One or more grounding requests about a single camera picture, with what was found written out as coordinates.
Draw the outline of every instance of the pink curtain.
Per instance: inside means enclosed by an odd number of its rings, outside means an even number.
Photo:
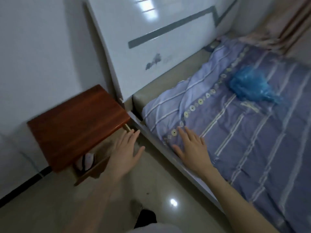
[[[311,0],[276,0],[274,12],[240,40],[311,66]]]

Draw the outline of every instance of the hand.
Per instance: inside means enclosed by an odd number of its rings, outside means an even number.
[[[134,144],[139,133],[140,130],[134,133],[134,129],[129,133],[124,131],[121,137],[115,142],[105,170],[114,181],[119,181],[125,174],[127,174],[142,156],[142,152],[145,150],[144,146],[142,146],[137,154],[133,156]]]
[[[176,154],[181,158],[184,165],[194,171],[200,178],[204,177],[207,170],[214,169],[204,138],[185,126],[186,133],[178,127],[178,132],[183,140],[185,152],[177,145],[172,145]]]

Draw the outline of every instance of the right hand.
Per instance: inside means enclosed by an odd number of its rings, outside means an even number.
[[[203,178],[206,171],[214,169],[208,155],[204,138],[200,138],[194,131],[188,129],[186,126],[186,132],[180,127],[177,129],[183,140],[185,152],[182,152],[177,145],[172,145],[174,151],[181,158],[186,167],[194,171],[200,178]]]

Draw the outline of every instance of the blue plastic bag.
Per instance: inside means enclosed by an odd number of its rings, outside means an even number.
[[[262,72],[251,66],[235,73],[229,83],[230,89],[241,101],[268,101],[279,104],[281,98],[274,93]]]

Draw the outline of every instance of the reddish-brown wood surface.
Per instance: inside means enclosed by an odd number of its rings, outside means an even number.
[[[127,112],[97,85],[27,124],[49,165],[59,172],[129,119]]]

